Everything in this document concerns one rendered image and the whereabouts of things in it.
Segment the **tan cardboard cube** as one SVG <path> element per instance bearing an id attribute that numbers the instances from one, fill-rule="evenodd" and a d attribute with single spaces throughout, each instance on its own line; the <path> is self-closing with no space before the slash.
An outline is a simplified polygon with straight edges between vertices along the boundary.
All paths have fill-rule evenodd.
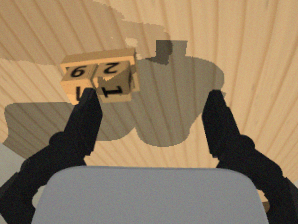
<path id="1" fill-rule="evenodd" d="M 69 98 L 72 105 L 78 104 L 85 87 L 93 87 L 96 90 L 98 99 L 100 96 L 93 82 L 93 77 L 97 71 L 98 65 L 87 64 L 79 66 L 71 66 L 60 81 L 64 92 Z"/>
<path id="2" fill-rule="evenodd" d="M 129 60 L 100 63 L 93 82 L 103 103 L 132 100 L 134 81 Z"/>

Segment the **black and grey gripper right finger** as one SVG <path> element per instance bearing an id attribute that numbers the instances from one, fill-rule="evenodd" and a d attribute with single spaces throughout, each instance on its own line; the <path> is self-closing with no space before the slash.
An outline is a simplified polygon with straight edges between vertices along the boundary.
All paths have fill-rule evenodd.
<path id="1" fill-rule="evenodd" d="M 209 92 L 202 122 L 209 152 L 219 160 L 216 168 L 247 176 L 265 194 L 269 224 L 298 224 L 298 188 L 283 176 L 278 164 L 255 149 L 250 137 L 240 134 L 221 90 Z"/>

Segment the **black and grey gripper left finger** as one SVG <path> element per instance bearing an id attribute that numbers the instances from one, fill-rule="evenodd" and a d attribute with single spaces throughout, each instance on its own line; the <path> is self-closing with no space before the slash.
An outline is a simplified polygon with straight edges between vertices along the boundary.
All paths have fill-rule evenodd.
<path id="1" fill-rule="evenodd" d="M 53 134 L 49 145 L 26 159 L 0 187 L 0 214 L 7 224 L 31 224 L 38 189 L 58 171 L 86 165 L 83 158 L 94 150 L 102 116 L 96 90 L 85 88 L 64 131 Z"/>

